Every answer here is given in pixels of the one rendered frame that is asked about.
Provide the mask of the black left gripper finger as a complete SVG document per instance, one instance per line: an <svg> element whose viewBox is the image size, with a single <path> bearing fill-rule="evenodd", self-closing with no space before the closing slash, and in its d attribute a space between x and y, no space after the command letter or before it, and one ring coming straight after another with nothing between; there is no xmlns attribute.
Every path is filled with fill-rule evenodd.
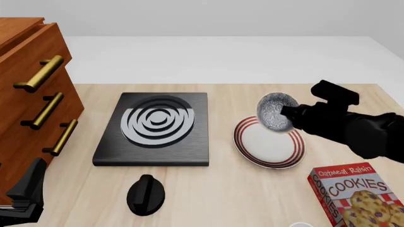
<svg viewBox="0 0 404 227"><path fill-rule="evenodd" d="M20 180L6 192L12 199L12 206L44 205L43 184L47 163L35 158Z"/></svg>

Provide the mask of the wooden cabinet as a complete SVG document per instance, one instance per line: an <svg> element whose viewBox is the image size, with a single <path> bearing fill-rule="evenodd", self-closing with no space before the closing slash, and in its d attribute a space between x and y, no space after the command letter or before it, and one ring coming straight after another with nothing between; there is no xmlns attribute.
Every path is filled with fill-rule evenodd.
<svg viewBox="0 0 404 227"><path fill-rule="evenodd" d="M84 106L56 23L0 18L0 205L35 158L58 156Z"/></svg>

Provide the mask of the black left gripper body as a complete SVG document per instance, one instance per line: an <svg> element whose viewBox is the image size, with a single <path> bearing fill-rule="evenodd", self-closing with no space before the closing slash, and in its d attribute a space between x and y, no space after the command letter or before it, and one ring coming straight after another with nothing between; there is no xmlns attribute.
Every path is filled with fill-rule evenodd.
<svg viewBox="0 0 404 227"><path fill-rule="evenodd" d="M38 204L27 207L0 206L0 224L37 223L44 208Z"/></svg>

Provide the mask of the flat black stove plate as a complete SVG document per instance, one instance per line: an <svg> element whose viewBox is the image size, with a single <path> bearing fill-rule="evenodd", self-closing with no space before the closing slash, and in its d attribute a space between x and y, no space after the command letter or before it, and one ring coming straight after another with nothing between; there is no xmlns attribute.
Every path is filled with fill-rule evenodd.
<svg viewBox="0 0 404 227"><path fill-rule="evenodd" d="M208 95L124 92L94 166L208 166Z"/></svg>

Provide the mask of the white plate with red rings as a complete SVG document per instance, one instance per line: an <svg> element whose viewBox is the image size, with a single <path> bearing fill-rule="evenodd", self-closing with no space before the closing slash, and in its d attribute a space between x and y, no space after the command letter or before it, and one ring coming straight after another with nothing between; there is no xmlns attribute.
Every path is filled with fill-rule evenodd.
<svg viewBox="0 0 404 227"><path fill-rule="evenodd" d="M299 132L271 132L255 116L238 122L233 131L233 142L239 153L251 163L274 170L298 165L307 153Z"/></svg>

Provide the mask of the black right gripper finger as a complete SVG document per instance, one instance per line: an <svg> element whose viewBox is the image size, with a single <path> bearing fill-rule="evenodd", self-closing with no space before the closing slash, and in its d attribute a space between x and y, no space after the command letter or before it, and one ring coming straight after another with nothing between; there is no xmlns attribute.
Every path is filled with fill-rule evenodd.
<svg viewBox="0 0 404 227"><path fill-rule="evenodd" d="M285 116L288 119L300 119L301 118L301 106L298 105L296 107L286 106L282 107L280 114Z"/></svg>

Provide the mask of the black patterned bowl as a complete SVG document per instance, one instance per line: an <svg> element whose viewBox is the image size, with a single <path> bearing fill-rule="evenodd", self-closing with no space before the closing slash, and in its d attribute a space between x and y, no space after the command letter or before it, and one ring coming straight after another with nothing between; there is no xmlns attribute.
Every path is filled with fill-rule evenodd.
<svg viewBox="0 0 404 227"><path fill-rule="evenodd" d="M257 105L258 122L271 132L284 134L294 129L290 120L281 114L282 108L298 107L294 98L288 94L275 92L262 97Z"/></svg>

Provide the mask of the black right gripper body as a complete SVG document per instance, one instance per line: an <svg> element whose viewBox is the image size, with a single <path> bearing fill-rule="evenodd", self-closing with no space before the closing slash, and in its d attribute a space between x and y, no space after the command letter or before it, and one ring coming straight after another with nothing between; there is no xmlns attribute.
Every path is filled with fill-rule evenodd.
<svg viewBox="0 0 404 227"><path fill-rule="evenodd" d="M316 107L304 104L296 107L294 126L308 134L316 135L318 132L318 111Z"/></svg>

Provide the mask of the oatmeal raisin cookies box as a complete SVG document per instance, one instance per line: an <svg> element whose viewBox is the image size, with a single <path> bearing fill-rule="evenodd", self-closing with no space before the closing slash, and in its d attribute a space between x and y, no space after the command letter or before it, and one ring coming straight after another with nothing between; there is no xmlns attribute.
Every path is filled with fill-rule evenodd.
<svg viewBox="0 0 404 227"><path fill-rule="evenodd" d="M307 180L332 227L404 227L404 204L368 162L313 168Z"/></svg>

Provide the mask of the round black stove knob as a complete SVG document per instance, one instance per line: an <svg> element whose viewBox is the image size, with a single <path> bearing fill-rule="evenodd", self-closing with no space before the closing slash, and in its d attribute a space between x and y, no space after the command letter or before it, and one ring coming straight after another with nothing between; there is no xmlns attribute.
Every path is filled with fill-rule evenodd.
<svg viewBox="0 0 404 227"><path fill-rule="evenodd" d="M165 201L164 186L152 175L142 175L128 190L126 201L128 208L135 215L152 215Z"/></svg>

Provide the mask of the wooden drawer with raised edge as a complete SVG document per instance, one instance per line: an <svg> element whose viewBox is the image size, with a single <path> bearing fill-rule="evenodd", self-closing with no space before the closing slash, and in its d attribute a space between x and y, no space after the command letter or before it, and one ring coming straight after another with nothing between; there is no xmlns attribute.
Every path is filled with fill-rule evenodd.
<svg viewBox="0 0 404 227"><path fill-rule="evenodd" d="M62 56L64 62L60 69L72 59L56 23L39 24L34 29L27 39L0 56L0 88L13 88L13 83L27 82L43 67L41 60Z"/></svg>

